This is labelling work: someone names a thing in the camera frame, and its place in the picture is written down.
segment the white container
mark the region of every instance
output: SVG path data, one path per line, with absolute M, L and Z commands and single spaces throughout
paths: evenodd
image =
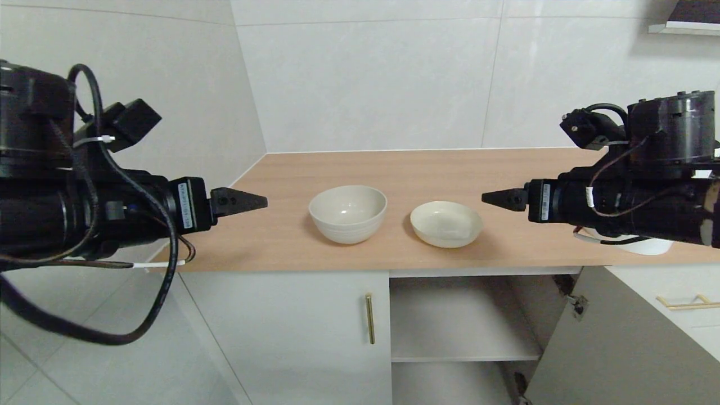
M 418 238 L 443 248 L 466 246 L 482 230 L 480 214 L 470 207 L 450 201 L 420 205 L 410 214 L 410 222 Z
M 380 229 L 387 197 L 372 187 L 341 186 L 316 195 L 308 208 L 326 238 L 339 244 L 357 244 Z

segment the wooden countertop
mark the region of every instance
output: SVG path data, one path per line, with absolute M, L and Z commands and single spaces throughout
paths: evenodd
M 586 166 L 602 152 L 575 148 L 283 153 L 262 158 L 233 185 L 267 196 L 269 207 L 220 219 L 188 236 L 197 258 L 185 272 L 271 270 L 393 270 L 720 262 L 720 249 L 675 243 L 644 257 L 572 237 L 566 224 L 538 224 L 480 200 L 483 192 L 522 187 Z M 365 184 L 388 198 L 385 221 L 369 240 L 343 246 L 316 229 L 307 205 L 331 187 Z M 410 211 L 450 200 L 480 213 L 485 228 L 460 249 L 429 246 L 415 236 Z M 167 257 L 167 249 L 159 256 Z

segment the wall tile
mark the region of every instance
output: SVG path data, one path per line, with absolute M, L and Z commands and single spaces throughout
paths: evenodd
M 0 336 L 0 404 L 5 404 L 37 368 Z
M 134 274 L 87 324 L 114 333 L 133 330 L 160 281 L 157 274 Z M 238 404 L 173 294 L 138 341 L 103 347 L 68 340 L 43 368 L 81 404 Z
M 268 150 L 479 147 L 498 22 L 238 27 Z
M 93 10 L 234 25 L 229 0 L 3 0 L 6 5 Z
M 647 25 L 640 19 L 504 19 L 483 147 L 572 146 L 558 124 L 575 108 L 625 107 L 641 98 L 720 88 L 715 38 L 651 35 Z
M 503 17 L 667 19 L 678 0 L 505 0 Z
M 237 25 L 500 17 L 501 0 L 231 0 Z
M 85 63 L 105 104 L 141 97 L 163 117 L 116 154 L 124 167 L 227 186 L 265 154 L 234 27 L 15 6 L 3 6 L 2 20 L 13 32 L 3 42 L 7 60 L 60 74 Z M 82 82 L 79 97 L 89 109 Z
M 78 405 L 42 373 L 35 373 L 7 405 Z

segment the gold cabinet handle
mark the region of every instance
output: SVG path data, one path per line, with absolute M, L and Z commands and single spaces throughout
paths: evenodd
M 703 301 L 702 303 L 689 303 L 689 304 L 671 304 L 668 303 L 667 300 L 665 300 L 663 297 L 657 296 L 657 300 L 660 301 L 665 308 L 671 310 L 671 311 L 684 311 L 687 309 L 710 309 L 710 308 L 720 308 L 720 302 L 714 303 L 710 301 L 706 296 L 702 294 L 696 295 L 696 299 Z
M 365 294 L 365 309 L 367 309 L 367 331 L 370 333 L 370 344 L 375 344 L 375 321 L 372 319 L 372 294 Z

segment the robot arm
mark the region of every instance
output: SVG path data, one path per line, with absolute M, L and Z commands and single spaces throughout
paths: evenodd
M 76 101 L 75 78 L 81 72 L 90 83 L 93 115 Z M 75 112 L 85 125 L 73 134 Z M 181 235 L 267 206 L 265 197 L 229 188 L 212 190 L 207 198 L 199 177 L 168 181 L 121 169 L 110 151 L 135 145 L 160 120 L 141 99 L 103 110 L 87 66 L 75 65 L 64 79 L 0 61 L 0 300 L 15 314 L 87 342 L 131 343 L 150 328 L 163 305 L 178 265 L 178 241 L 192 247 Z M 133 267 L 99 260 L 119 248 L 168 237 L 171 253 L 161 289 L 145 321 L 129 334 L 107 334 L 47 313 L 1 275 L 53 265 Z
M 590 167 L 557 179 L 532 179 L 522 189 L 489 192 L 485 203 L 528 208 L 537 223 L 568 223 L 621 243 L 659 238 L 720 248 L 720 179 L 694 179 L 695 170 L 720 172 L 714 158 L 714 92 L 640 100 L 625 113 L 594 104 L 563 117 L 560 127 L 580 148 L 608 153 Z M 595 112 L 617 112 L 624 125 Z M 618 242 L 603 241 L 604 244 Z

